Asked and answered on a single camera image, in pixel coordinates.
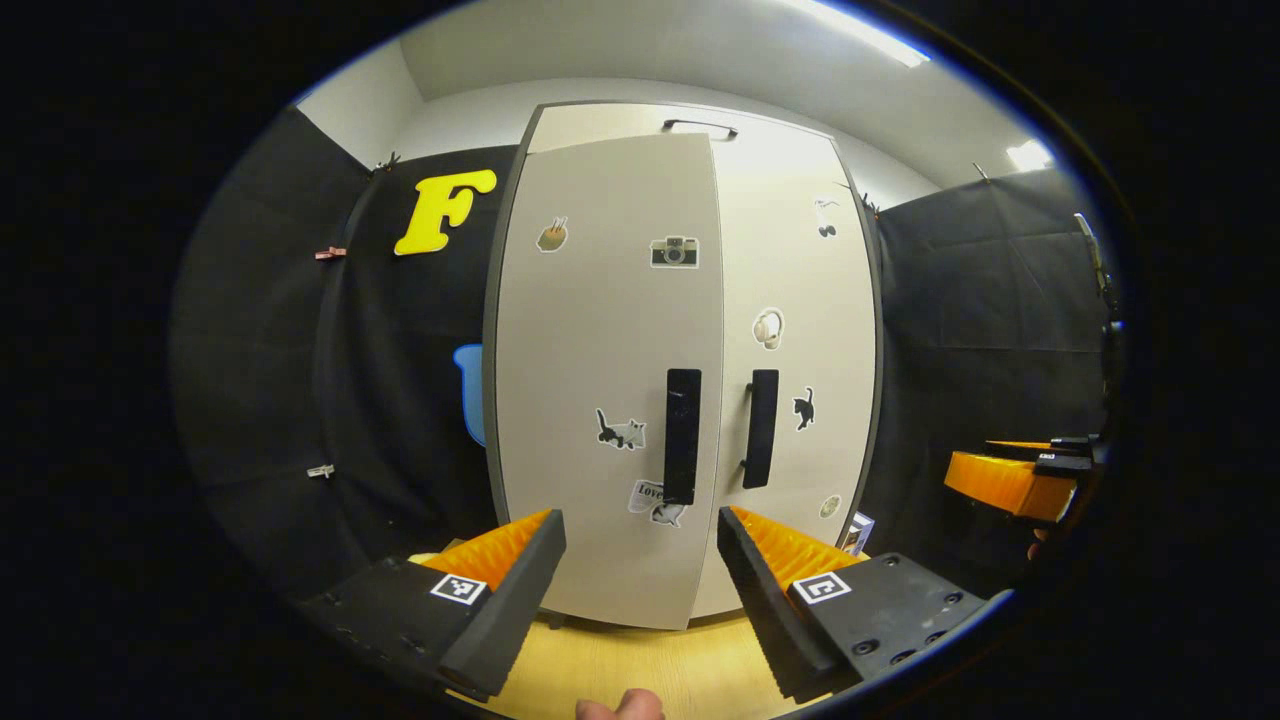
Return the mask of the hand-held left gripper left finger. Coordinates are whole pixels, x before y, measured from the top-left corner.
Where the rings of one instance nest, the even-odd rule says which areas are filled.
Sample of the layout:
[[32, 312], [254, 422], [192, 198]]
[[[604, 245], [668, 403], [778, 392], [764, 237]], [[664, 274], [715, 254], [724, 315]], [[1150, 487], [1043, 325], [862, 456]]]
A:
[[362, 664], [416, 691], [502, 692], [566, 551], [544, 509], [430, 559], [384, 559], [301, 602]]

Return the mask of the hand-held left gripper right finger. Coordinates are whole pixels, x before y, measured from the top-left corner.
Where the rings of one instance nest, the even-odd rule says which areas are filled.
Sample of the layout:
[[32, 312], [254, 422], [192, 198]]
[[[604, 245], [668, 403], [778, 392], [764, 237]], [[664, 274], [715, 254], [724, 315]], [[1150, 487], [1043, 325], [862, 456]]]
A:
[[780, 693], [864, 694], [910, 673], [1001, 605], [902, 553], [856, 559], [739, 506], [716, 546]]

